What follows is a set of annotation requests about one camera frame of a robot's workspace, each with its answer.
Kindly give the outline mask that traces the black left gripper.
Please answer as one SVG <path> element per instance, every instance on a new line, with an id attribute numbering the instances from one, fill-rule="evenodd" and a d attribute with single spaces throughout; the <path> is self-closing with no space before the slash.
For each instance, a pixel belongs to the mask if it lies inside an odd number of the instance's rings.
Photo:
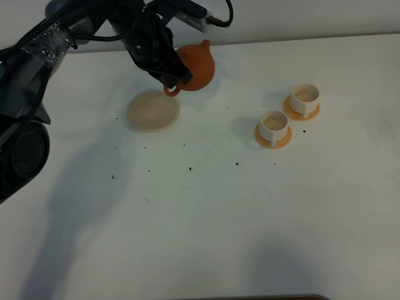
<path id="1" fill-rule="evenodd" d="M 137 67 L 169 89 L 179 81 L 187 84 L 193 78 L 173 48 L 170 30 L 147 6 L 140 8 L 123 44 Z"/>

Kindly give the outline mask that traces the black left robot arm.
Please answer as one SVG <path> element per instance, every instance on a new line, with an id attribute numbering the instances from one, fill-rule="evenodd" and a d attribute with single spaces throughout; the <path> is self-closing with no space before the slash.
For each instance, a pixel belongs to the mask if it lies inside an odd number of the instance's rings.
<path id="1" fill-rule="evenodd" d="M 99 41 L 109 22 L 135 65 L 168 88 L 188 83 L 191 71 L 173 48 L 168 22 L 179 13 L 204 17 L 192 1 L 51 1 L 43 21 L 1 51 L 1 199 L 6 200 L 44 167 L 49 156 L 43 97 L 67 51 Z"/>

